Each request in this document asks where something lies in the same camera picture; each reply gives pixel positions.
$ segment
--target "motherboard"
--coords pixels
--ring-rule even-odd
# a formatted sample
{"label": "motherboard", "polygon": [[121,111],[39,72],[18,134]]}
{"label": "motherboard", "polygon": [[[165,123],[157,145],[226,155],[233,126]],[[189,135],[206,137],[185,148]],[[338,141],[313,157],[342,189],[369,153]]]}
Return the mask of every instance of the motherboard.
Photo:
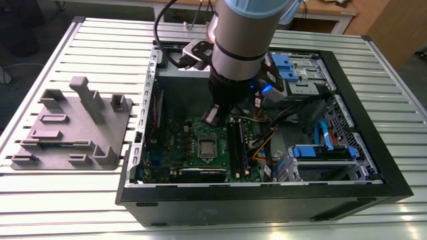
{"label": "motherboard", "polygon": [[199,118],[169,119],[163,147],[146,156],[146,182],[261,182],[261,166],[247,156],[253,139],[247,120],[230,118],[213,128]]}

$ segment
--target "slotted aluminum surface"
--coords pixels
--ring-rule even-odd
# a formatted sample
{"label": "slotted aluminum surface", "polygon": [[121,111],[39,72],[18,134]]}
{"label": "slotted aluminum surface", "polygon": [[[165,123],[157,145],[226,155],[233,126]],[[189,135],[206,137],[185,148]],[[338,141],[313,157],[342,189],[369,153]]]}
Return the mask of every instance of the slotted aluminum surface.
{"label": "slotted aluminum surface", "polygon": [[[43,105],[46,88],[68,87],[72,76],[87,76],[102,97],[123,93],[141,102],[153,49],[153,22],[94,19],[72,23],[28,96],[0,138],[0,236],[94,239],[427,239],[426,112],[377,47],[358,36],[278,31],[274,47],[334,51],[415,196],[373,207],[334,222],[293,222],[189,227],[142,227],[115,205],[122,171],[15,171],[18,152]],[[163,23],[166,41],[206,38],[197,26]],[[137,125],[134,104],[129,127]],[[129,131],[125,141],[133,140]]]}

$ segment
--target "cpu socket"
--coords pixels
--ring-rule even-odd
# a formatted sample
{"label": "cpu socket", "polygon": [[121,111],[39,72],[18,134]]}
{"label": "cpu socket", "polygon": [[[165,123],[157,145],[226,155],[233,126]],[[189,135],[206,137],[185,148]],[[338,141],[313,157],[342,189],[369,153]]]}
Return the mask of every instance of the cpu socket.
{"label": "cpu socket", "polygon": [[201,136],[198,138],[198,157],[202,159],[215,159],[218,157],[218,137]]}

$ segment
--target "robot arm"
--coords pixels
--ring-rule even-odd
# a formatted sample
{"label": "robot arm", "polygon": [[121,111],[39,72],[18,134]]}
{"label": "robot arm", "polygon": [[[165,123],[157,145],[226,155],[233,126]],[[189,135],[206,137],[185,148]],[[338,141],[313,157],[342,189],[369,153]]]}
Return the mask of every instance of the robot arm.
{"label": "robot arm", "polygon": [[197,59],[195,67],[211,67],[209,89],[211,110],[203,120],[219,127],[250,95],[261,76],[282,79],[266,54],[278,23],[291,22],[302,0],[219,0],[209,28],[211,42],[195,40],[183,50]]}

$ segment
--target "green circuit board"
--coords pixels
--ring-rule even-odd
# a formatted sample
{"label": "green circuit board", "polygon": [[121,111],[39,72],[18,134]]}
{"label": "green circuit board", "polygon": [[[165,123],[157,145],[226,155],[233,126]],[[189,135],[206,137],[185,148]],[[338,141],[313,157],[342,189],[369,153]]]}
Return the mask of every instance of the green circuit board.
{"label": "green circuit board", "polygon": [[[245,139],[254,138],[253,123],[242,121]],[[229,153],[227,128],[210,127],[201,119],[170,119],[165,131],[165,148],[162,152],[151,152],[149,158],[155,158],[158,169],[151,168],[151,181],[169,183],[171,168],[213,168],[227,170],[229,182],[259,182],[261,167],[251,167],[250,174],[234,177]],[[205,140],[215,142],[215,157],[201,156],[199,147]]]}

